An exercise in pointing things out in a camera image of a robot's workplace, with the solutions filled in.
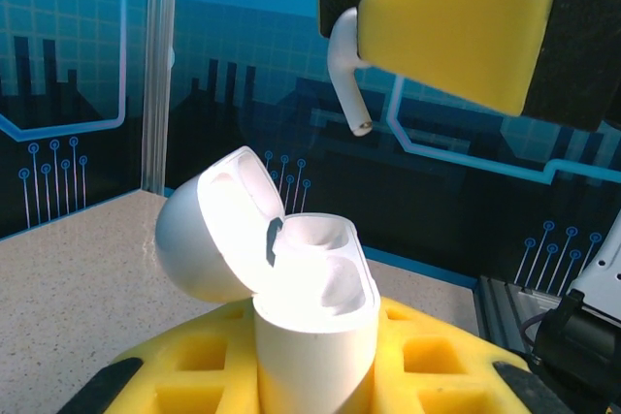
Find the speckled countertop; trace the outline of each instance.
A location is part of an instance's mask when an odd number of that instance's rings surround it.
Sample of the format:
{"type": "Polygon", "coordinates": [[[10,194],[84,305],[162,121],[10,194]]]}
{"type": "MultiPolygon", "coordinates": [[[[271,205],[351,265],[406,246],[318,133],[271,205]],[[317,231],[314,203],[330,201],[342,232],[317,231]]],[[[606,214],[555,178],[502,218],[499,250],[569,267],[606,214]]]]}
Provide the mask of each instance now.
{"type": "MultiPolygon", "coordinates": [[[[138,191],[0,241],[0,412],[55,413],[119,353],[215,308],[158,267],[163,203],[138,191]]],[[[383,296],[476,333],[470,290],[370,267],[383,296]]]]}

